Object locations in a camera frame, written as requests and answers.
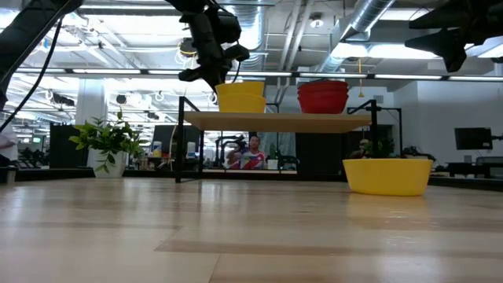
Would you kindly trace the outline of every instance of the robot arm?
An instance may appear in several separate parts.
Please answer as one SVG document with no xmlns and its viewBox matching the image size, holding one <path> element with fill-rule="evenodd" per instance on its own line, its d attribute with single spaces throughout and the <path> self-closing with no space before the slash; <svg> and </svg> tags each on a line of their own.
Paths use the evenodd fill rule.
<svg viewBox="0 0 503 283">
<path fill-rule="evenodd" d="M 6 92 L 10 78 L 65 14 L 78 9 L 84 0 L 31 0 L 14 21 L 0 34 L 0 110 L 7 102 Z M 219 12 L 214 0 L 167 0 L 183 13 L 180 21 L 187 23 L 198 52 L 199 68 L 187 69 L 179 79 L 192 82 L 204 79 L 214 90 L 225 82 L 232 60 L 244 61 L 249 52 L 235 45 L 223 50 L 221 44 L 233 43 L 240 38 L 237 18 L 228 12 Z"/>
</svg>

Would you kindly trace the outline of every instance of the wooden tabletop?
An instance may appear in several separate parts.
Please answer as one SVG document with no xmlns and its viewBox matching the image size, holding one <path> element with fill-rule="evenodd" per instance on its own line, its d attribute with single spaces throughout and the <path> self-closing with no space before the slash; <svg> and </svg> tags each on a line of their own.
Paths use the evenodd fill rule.
<svg viewBox="0 0 503 283">
<path fill-rule="evenodd" d="M 186 112 L 200 130 L 249 130 L 284 133 L 346 133 L 370 124 L 368 115 Z"/>
</svg>

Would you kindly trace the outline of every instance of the white pot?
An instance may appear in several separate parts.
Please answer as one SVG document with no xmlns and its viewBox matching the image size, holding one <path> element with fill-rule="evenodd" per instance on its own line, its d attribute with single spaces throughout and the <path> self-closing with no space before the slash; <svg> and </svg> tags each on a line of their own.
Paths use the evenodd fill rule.
<svg viewBox="0 0 503 283">
<path fill-rule="evenodd" d="M 269 161 L 267 161 L 267 169 L 269 169 L 269 170 L 277 170 L 277 160 L 269 160 Z"/>
<path fill-rule="evenodd" d="M 96 178 L 121 178 L 123 176 L 124 169 L 126 169 L 127 153 L 125 152 L 118 152 L 117 154 L 112 153 L 113 157 L 116 160 L 116 164 L 112 165 L 109 162 L 107 162 L 107 168 L 108 168 L 107 173 L 103 169 L 96 171 L 96 168 L 98 168 L 103 164 L 103 162 L 97 162 L 97 161 L 106 160 L 108 154 L 101 155 L 100 151 L 95 149 L 91 150 L 94 151 L 94 164 L 92 167 Z"/>
</svg>

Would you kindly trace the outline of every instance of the yellow bowl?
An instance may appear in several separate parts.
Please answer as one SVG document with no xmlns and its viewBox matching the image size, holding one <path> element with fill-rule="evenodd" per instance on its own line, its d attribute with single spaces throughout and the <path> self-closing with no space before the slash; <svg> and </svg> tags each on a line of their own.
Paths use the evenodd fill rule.
<svg viewBox="0 0 503 283">
<path fill-rule="evenodd" d="M 252 94 L 262 96 L 265 84 L 262 82 L 224 83 L 217 85 L 217 94 Z"/>
<path fill-rule="evenodd" d="M 264 113 L 266 99 L 253 94 L 219 94 L 218 109 L 224 113 Z"/>
<path fill-rule="evenodd" d="M 433 167 L 431 160 L 366 159 L 343 163 L 353 191 L 403 197 L 423 194 Z"/>
</svg>

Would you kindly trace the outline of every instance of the stacked red bowl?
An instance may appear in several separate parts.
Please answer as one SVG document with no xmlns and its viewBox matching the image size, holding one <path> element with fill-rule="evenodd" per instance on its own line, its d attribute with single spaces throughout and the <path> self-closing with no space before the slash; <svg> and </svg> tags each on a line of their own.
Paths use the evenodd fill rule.
<svg viewBox="0 0 503 283">
<path fill-rule="evenodd" d="M 318 81 L 299 86 L 302 113 L 340 114 L 346 107 L 347 83 L 339 81 Z"/>
</svg>

